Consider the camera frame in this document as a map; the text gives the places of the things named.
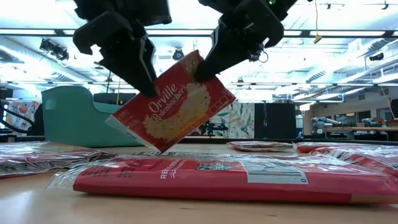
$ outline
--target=robot arm in background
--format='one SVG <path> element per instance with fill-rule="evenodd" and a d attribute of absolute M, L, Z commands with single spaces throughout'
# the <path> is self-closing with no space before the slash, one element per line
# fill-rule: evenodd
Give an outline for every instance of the robot arm in background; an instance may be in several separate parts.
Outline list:
<path fill-rule="evenodd" d="M 73 35 L 79 51 L 101 49 L 99 62 L 142 94 L 156 95 L 152 65 L 155 46 L 145 26 L 168 24 L 168 0 L 74 0 L 76 13 L 87 20 Z M 297 0 L 199 0 L 223 15 L 211 35 L 213 46 L 198 67 L 195 79 L 203 82 L 246 59 L 256 61 L 264 48 L 284 35 L 280 23 Z"/>

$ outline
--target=wooden table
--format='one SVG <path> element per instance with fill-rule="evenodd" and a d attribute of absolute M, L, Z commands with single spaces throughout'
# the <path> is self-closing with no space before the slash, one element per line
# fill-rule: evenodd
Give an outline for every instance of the wooden table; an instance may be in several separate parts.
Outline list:
<path fill-rule="evenodd" d="M 112 148 L 129 153 L 144 147 Z M 237 153 L 225 145 L 180 144 L 171 151 Z M 45 190 L 52 174 L 0 180 L 0 223 L 397 223 L 394 205 L 310 205 L 107 197 Z"/>

